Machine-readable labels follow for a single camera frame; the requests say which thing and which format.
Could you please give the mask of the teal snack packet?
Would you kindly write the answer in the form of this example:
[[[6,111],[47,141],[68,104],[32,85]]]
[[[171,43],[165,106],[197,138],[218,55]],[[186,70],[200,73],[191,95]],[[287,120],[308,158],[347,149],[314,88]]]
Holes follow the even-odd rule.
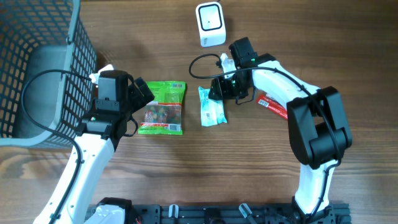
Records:
[[[222,100],[209,99],[210,89],[198,87],[200,96],[201,125],[204,127],[227,123]]]

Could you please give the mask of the red stick sachet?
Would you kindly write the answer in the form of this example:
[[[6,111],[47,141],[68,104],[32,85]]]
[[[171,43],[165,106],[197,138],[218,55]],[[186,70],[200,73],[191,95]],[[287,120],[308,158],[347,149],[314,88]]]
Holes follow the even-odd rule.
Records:
[[[287,110],[280,105],[273,97],[270,96],[270,94],[260,94],[259,97],[256,100],[257,104],[267,108],[271,112],[279,115],[280,117],[284,119],[288,119],[287,116]]]

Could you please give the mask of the green candy bag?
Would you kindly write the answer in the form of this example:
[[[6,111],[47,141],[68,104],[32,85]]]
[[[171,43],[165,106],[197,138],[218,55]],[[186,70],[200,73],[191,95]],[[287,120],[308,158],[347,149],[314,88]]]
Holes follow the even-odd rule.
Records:
[[[182,102],[186,83],[181,81],[148,82],[154,100],[144,107],[139,134],[182,135]]]

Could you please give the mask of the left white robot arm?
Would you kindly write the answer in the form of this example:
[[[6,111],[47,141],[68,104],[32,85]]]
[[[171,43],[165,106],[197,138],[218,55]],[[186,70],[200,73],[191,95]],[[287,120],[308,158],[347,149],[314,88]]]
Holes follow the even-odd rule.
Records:
[[[49,203],[35,223],[82,223],[95,188],[122,137],[132,114],[154,99],[146,82],[121,70],[87,77],[98,86],[94,111],[79,121],[76,136],[53,134],[73,144],[72,153]]]

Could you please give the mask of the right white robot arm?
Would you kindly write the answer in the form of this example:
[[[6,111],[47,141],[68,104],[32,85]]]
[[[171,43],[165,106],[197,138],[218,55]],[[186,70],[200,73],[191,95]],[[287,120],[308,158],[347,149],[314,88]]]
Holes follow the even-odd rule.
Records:
[[[258,55],[247,37],[233,42],[229,51],[217,57],[223,72],[212,77],[210,99],[239,101],[254,88],[286,110],[290,146],[301,165],[295,210],[301,222],[326,217],[332,174],[353,141],[340,93],[302,81],[270,54]]]

